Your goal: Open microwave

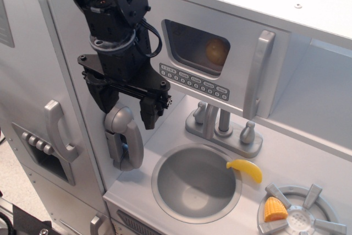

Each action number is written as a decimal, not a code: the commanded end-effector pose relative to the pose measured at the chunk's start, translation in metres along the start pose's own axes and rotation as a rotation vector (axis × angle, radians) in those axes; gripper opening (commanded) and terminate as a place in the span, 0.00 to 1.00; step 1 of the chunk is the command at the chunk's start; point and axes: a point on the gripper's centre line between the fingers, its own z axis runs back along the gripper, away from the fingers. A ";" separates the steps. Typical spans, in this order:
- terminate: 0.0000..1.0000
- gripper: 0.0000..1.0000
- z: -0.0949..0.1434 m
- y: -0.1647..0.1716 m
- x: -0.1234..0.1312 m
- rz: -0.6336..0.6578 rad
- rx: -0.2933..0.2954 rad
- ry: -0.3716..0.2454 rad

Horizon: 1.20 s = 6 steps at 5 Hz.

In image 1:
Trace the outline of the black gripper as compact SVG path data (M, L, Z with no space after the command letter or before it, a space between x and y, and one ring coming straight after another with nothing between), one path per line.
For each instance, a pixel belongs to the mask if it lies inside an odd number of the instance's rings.
M90 36L94 54L82 54L78 63L88 90L100 110L109 113L125 94L140 101L146 130L155 128L164 108L171 104L170 83L151 65L151 47L146 31L133 31L118 42Z

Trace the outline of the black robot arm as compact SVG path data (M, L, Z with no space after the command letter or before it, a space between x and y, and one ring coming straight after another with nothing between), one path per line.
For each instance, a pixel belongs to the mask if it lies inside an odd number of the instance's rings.
M91 96L105 113L120 94L139 99L144 126L153 129L172 100L170 83L151 65L162 45L150 45L149 35L158 31L145 19L149 0L73 1L87 21L95 51L78 58Z

